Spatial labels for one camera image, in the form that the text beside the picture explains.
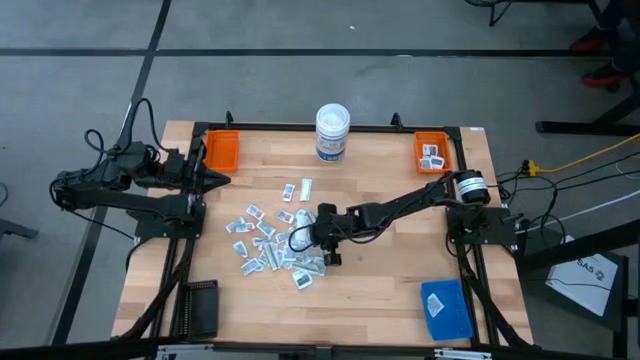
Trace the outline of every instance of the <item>red shoe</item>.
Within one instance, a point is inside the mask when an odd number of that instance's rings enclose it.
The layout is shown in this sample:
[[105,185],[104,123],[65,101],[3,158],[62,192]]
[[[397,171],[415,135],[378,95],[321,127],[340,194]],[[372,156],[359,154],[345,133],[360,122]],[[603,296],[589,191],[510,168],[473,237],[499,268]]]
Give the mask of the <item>red shoe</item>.
[[607,87],[629,77],[629,74],[616,70],[611,63],[585,75],[582,83],[592,87]]
[[569,51],[576,53],[593,51],[607,45],[607,43],[614,40],[617,36],[617,30],[605,31],[594,26],[591,31],[571,44]]

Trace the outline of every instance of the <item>gray floor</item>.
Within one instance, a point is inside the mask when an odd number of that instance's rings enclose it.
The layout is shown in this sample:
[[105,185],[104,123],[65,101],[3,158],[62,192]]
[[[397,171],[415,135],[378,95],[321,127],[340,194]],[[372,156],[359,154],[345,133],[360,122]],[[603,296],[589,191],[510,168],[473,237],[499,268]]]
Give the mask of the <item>gray floor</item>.
[[[0,47],[146,48],[160,1],[6,0],[0,5]],[[563,49],[592,25],[586,6],[516,4],[495,28],[488,11],[462,1],[174,0],[160,48],[433,48]],[[0,217],[40,229],[36,240],[0,242],[0,347],[48,341],[50,326],[85,223],[49,200],[47,185],[62,169],[90,165],[96,153],[82,139],[96,128],[113,142],[142,59],[0,57],[0,181],[10,190]],[[497,172],[525,159],[552,167],[611,145],[619,138],[541,136],[539,120],[588,121],[619,102],[618,94],[587,89],[585,60],[376,57],[156,58],[144,95],[155,107],[159,131],[167,120],[312,122],[327,102],[343,103],[354,123],[385,124],[400,112],[406,124],[473,125],[487,130]],[[640,113],[628,122],[638,123]],[[141,114],[136,137],[149,141]],[[615,159],[614,151],[560,174]],[[621,166],[637,168],[637,159]],[[607,169],[598,175],[614,174]],[[562,194],[564,216],[640,187],[617,178]],[[515,211],[543,212],[547,195],[524,194]],[[568,221],[580,236],[637,218],[640,198]],[[132,233],[123,212],[107,222]],[[131,244],[105,230],[85,287],[70,341],[109,336]],[[631,289],[637,292],[637,248]],[[549,349],[610,354],[606,329],[534,297],[526,298],[536,343]],[[636,322],[630,358],[640,358]]]

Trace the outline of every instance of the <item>orange tray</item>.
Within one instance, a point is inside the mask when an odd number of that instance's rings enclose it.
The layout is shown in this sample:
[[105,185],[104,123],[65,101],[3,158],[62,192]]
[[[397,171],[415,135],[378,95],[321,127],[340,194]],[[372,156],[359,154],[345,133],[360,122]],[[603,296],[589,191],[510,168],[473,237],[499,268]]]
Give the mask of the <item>orange tray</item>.
[[239,137],[240,132],[237,130],[209,131],[204,164],[217,172],[235,172],[238,169]]
[[[442,169],[423,169],[420,167],[422,159],[422,145],[438,145],[438,156],[444,159]],[[414,135],[414,155],[416,169],[421,174],[442,174],[451,171],[451,154],[449,153],[449,142],[447,134],[442,131],[419,131]]]

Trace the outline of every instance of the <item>white lid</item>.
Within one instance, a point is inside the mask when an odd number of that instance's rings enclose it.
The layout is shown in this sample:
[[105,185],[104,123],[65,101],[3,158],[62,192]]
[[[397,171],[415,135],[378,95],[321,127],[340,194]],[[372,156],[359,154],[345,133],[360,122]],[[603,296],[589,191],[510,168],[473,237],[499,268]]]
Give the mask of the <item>white lid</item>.
[[340,104],[327,104],[316,114],[316,127],[327,136],[341,136],[349,131],[351,115]]

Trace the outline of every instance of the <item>blue tray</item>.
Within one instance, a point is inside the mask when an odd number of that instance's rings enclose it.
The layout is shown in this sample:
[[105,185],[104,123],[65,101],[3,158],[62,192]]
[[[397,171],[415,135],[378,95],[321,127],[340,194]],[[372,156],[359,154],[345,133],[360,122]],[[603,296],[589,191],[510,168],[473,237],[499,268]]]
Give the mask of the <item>blue tray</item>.
[[433,340],[468,339],[473,336],[460,280],[425,282],[422,283],[421,293],[427,327]]

